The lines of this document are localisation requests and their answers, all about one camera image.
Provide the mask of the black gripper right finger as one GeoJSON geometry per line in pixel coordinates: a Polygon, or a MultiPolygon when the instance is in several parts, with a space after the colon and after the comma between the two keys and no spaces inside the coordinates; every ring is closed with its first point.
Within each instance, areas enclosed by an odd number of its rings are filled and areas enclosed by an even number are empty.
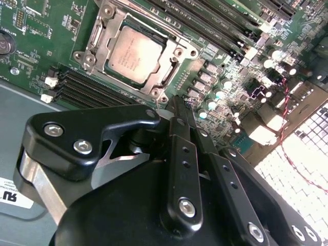
{"type": "Polygon", "coordinates": [[[217,150],[209,134],[196,126],[191,106],[188,123],[201,168],[226,212],[233,245],[322,245],[318,233],[234,148],[217,150]]]}

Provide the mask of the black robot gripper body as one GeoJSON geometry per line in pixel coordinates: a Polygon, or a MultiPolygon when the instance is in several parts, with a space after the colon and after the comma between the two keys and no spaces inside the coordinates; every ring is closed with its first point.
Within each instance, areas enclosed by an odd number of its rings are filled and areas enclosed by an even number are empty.
{"type": "Polygon", "coordinates": [[[196,155],[147,161],[75,201],[51,245],[247,245],[196,155]]]}

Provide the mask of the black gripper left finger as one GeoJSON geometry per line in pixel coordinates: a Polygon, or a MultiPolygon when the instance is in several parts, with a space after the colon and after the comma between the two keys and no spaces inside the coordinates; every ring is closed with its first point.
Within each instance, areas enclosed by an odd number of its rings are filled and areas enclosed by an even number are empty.
{"type": "Polygon", "coordinates": [[[25,125],[18,189],[44,206],[56,224],[79,198],[127,170],[162,161],[167,173],[165,225],[194,233],[203,223],[192,108],[179,96],[163,110],[142,104],[41,113],[25,125]]]}

